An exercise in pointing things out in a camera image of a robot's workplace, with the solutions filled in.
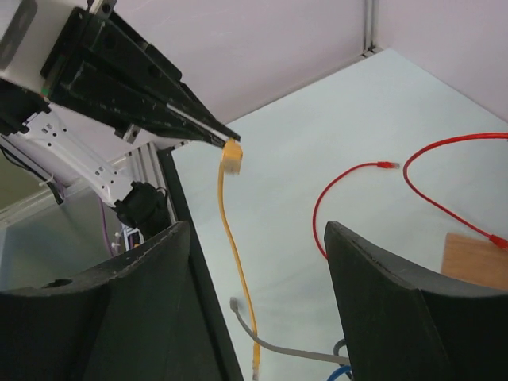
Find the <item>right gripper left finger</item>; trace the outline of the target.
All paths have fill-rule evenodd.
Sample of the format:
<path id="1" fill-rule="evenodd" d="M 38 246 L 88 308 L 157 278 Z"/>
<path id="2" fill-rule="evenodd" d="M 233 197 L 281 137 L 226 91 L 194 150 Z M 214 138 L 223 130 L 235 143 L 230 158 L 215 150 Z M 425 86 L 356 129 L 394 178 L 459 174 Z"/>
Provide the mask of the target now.
<path id="1" fill-rule="evenodd" d="M 1 294 L 4 380 L 219 380 L 180 222 L 126 254 Z"/>

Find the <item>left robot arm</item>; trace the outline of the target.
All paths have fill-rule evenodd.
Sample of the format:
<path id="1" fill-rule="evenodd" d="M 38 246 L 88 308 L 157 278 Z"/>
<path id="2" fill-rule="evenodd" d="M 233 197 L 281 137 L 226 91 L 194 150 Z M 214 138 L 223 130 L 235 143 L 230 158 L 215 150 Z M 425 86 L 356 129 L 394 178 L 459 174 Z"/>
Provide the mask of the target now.
<path id="1" fill-rule="evenodd" d="M 235 147 L 181 71 L 115 12 L 112 1 L 1 4 L 1 134 L 69 165 L 128 227 L 145 238 L 171 224 L 167 197 L 119 173 L 52 111 L 62 106 L 124 137 L 136 127 L 162 138 Z"/>

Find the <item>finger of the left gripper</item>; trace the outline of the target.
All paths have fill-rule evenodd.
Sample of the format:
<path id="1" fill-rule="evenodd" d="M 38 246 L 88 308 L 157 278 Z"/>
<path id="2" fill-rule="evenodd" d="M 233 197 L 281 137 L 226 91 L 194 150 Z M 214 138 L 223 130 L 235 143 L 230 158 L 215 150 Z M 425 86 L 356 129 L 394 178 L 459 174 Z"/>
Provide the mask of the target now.
<path id="1" fill-rule="evenodd" d="M 184 111 L 195 110 L 220 122 L 182 81 L 182 72 L 122 19 L 104 21 L 98 58 L 101 71 L 118 82 L 159 100 L 180 104 Z M 230 138 L 236 142 L 241 140 L 231 129 Z"/>
<path id="2" fill-rule="evenodd" d="M 200 140 L 219 148 L 230 138 L 230 129 L 213 118 L 120 83 L 89 63 L 62 75 L 59 104 L 115 129 L 135 125 L 158 137 Z"/>

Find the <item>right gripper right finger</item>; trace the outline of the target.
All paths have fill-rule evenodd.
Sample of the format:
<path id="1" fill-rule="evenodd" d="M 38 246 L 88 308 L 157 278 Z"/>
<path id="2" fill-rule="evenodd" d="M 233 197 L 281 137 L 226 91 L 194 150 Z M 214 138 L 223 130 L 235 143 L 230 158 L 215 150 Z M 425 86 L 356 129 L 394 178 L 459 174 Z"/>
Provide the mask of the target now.
<path id="1" fill-rule="evenodd" d="M 324 241 L 355 379 L 506 379 L 505 291 L 438 274 L 338 222 Z"/>

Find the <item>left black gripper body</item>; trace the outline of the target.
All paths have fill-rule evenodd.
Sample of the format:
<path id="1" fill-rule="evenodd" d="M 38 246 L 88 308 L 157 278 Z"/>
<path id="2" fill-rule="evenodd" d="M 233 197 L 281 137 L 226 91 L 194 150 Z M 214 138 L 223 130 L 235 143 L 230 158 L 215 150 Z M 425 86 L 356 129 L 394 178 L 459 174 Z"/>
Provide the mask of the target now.
<path id="1" fill-rule="evenodd" d="M 61 106 L 59 80 L 62 75 L 77 69 L 80 64 L 91 64 L 95 70 L 104 73 L 101 71 L 101 61 L 98 58 L 98 42 L 104 21 L 108 19 L 122 18 L 112 6 L 89 6 L 87 9 L 75 7 L 71 11 L 40 71 L 45 80 L 43 93 L 51 102 Z M 132 125 L 121 129 L 110 127 L 114 129 L 117 136 L 123 137 L 130 126 Z"/>

